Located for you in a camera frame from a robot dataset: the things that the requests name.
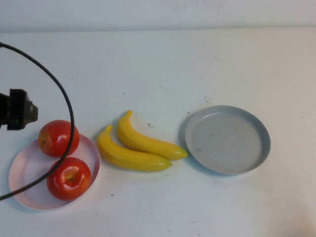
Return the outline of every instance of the black cable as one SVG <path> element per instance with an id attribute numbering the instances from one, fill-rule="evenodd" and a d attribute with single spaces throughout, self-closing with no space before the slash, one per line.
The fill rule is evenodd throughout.
<path id="1" fill-rule="evenodd" d="M 29 183 L 28 185 L 25 185 L 13 192 L 10 192 L 8 194 L 5 194 L 5 195 L 2 195 L 0 196 L 0 201 L 1 200 L 4 200 L 6 198 L 10 198 L 14 195 L 17 195 L 21 192 L 24 192 L 26 191 L 27 189 L 35 186 L 36 184 L 40 183 L 41 181 L 43 181 L 44 179 L 46 179 L 49 175 L 51 175 L 60 165 L 61 163 L 64 161 L 64 159 L 66 158 L 70 148 L 71 148 L 71 145 L 73 143 L 73 139 L 74 139 L 74 134 L 75 134 L 75 120 L 74 120 L 74 112 L 73 112 L 73 108 L 71 106 L 71 103 L 70 103 L 70 100 L 68 98 L 68 95 L 66 94 L 63 86 L 60 84 L 60 82 L 56 79 L 56 77 L 53 76 L 52 73 L 49 72 L 49 70 L 47 70 L 41 63 L 39 63 L 37 60 L 35 60 L 34 58 L 32 58 L 31 56 L 29 56 L 28 54 L 26 54 L 25 52 L 15 48 L 15 47 L 12 47 L 10 45 L 7 45 L 7 44 L 4 44 L 4 43 L 1 43 L 0 42 L 0 48 L 1 47 L 4 47 L 4 48 L 7 48 L 7 49 L 10 49 L 14 52 L 17 52 L 18 54 L 21 54 L 22 56 L 26 57 L 27 59 L 29 59 L 31 62 L 35 63 L 37 66 L 39 66 L 48 76 L 50 76 L 50 78 L 52 78 L 52 80 L 57 84 L 57 86 L 59 87 L 59 89 L 61 90 L 61 92 L 63 93 L 64 97 L 65 97 L 65 100 L 66 100 L 66 103 L 68 105 L 68 109 L 69 109 L 69 113 L 70 113 L 70 122 L 71 122 L 71 133 L 70 133 L 70 139 L 69 139 L 69 143 L 68 143 L 68 147 L 66 148 L 66 151 L 65 153 L 62 155 L 62 157 L 60 158 L 60 160 L 56 163 L 56 165 L 51 169 L 49 170 L 47 173 L 45 173 L 43 176 L 41 176 L 40 178 L 38 178 L 37 180 L 34 180 L 33 182 Z"/>

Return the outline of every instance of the plate rim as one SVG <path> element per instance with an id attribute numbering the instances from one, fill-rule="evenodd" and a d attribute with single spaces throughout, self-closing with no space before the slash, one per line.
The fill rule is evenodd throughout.
<path id="1" fill-rule="evenodd" d="M 260 163 L 258 163 L 255 167 L 251 168 L 250 170 L 243 171 L 243 172 L 223 172 L 223 171 L 218 171 L 218 170 L 216 170 L 216 169 L 214 169 L 214 168 L 210 168 L 210 167 L 206 166 L 205 164 L 203 164 L 203 162 L 201 162 L 198 158 L 195 157 L 194 152 L 193 152 L 193 150 L 192 150 L 192 148 L 191 148 L 191 145 L 190 145 L 189 142 L 188 142 L 188 141 L 189 141 L 189 136 L 190 136 L 189 130 L 190 130 L 190 129 L 192 130 L 192 129 L 194 129 L 194 127 L 196 127 L 196 125 L 197 125 L 199 122 L 198 122 L 197 124 L 195 124 L 195 126 L 194 126 L 193 128 L 192 128 L 192 126 L 193 126 L 192 123 L 193 123 L 195 120 L 197 120 L 197 118 L 201 117 L 201 114 L 203 114 L 203 112 L 205 112 L 205 111 L 207 111 L 207 110 L 210 110 L 210 109 L 216 109 L 216 108 L 230 108 L 230 109 L 233 109 L 233 110 L 239 110 L 239 111 L 241 111 L 241 112 L 243 112 L 243 113 L 245 113 L 245 114 L 251 116 L 252 118 L 254 118 L 257 122 L 259 122 L 259 124 L 260 124 L 260 125 L 262 126 L 262 128 L 264 129 L 264 132 L 266 133 L 267 138 L 268 138 L 268 139 L 267 139 L 267 141 L 268 141 L 268 144 L 267 144 L 268 151 L 267 151 L 267 153 L 266 153 L 264 159 L 263 159 Z M 203 167 L 205 167 L 205 168 L 207 168 L 207 169 L 209 169 L 209 170 L 211 170 L 211 171 L 214 171 L 214 172 L 216 172 L 216 173 L 218 173 L 218 174 L 222 174 L 222 175 L 239 175 L 239 174 L 244 174 L 244 173 L 248 173 L 248 172 L 250 172 L 250 171 L 252 171 L 252 170 L 255 170 L 256 168 L 258 168 L 259 166 L 261 166 L 261 165 L 267 160 L 267 158 L 268 158 L 268 156 L 269 156 L 269 154 L 270 154 L 270 151 L 271 151 L 271 137 L 270 137 L 270 134 L 269 134 L 267 128 L 265 127 L 265 125 L 264 125 L 255 115 L 253 115 L 252 113 L 248 112 L 247 110 L 244 110 L 244 109 L 241 109 L 241 108 L 238 108 L 238 107 L 235 107 L 235 106 L 230 106 L 230 105 L 215 105 L 215 106 L 210 106 L 210 107 L 207 107 L 207 108 L 204 108 L 204 109 L 201 109 L 201 110 L 197 111 L 197 112 L 189 119 L 189 121 L 188 121 L 188 123 L 187 123 L 187 125 L 186 125 L 186 129 L 185 129 L 185 141 L 186 141 L 186 145 L 187 145 L 187 147 L 188 147 L 188 149 L 189 149 L 189 151 L 190 151 L 192 157 L 193 157 L 196 161 L 198 161 L 201 165 L 203 165 Z"/>

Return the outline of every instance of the apple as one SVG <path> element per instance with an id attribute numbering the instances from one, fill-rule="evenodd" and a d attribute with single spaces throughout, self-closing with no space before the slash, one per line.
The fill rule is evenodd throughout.
<path id="1" fill-rule="evenodd" d="M 87 191 L 90 184 L 91 171 L 89 167 L 83 160 L 75 157 L 65 158 L 54 173 L 47 178 L 48 190 L 60 200 L 79 198 Z"/>
<path id="2" fill-rule="evenodd" d="M 46 124 L 39 132 L 39 147 L 50 157 L 61 158 L 70 140 L 71 123 L 64 120 L 54 120 Z M 71 155 L 79 145 L 79 132 L 75 127 L 73 143 L 68 152 Z"/>

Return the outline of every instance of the white table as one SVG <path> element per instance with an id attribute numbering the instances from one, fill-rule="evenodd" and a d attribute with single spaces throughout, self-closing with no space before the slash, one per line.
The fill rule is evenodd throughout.
<path id="1" fill-rule="evenodd" d="M 0 41 L 52 71 L 90 138 L 132 109 L 139 131 L 183 144 L 188 118 L 223 104 L 257 116 L 272 141 L 266 162 L 232 177 L 192 157 L 152 174 L 102 162 L 97 184 L 68 207 L 38 212 L 13 198 L 0 202 L 1 236 L 316 235 L 316 28 L 0 34 Z M 0 92 L 10 88 L 28 92 L 39 120 L 1 129 L 2 194 L 14 156 L 45 123 L 69 119 L 51 79 L 2 48 Z"/>

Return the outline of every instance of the yellow banana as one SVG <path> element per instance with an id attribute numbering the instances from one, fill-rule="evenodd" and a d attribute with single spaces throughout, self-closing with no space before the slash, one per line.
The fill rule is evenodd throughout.
<path id="1" fill-rule="evenodd" d="M 137 132 L 130 123 L 131 115 L 132 111 L 129 110 L 118 121 L 118 137 L 128 148 L 156 154 L 169 160 L 182 159 L 188 155 L 184 149 L 175 144 L 153 139 Z"/>
<path id="2" fill-rule="evenodd" d="M 165 170 L 172 165 L 161 156 L 132 151 L 115 144 L 110 136 L 112 128 L 112 125 L 107 126 L 97 139 L 100 154 L 107 162 L 124 169 L 148 172 Z"/>

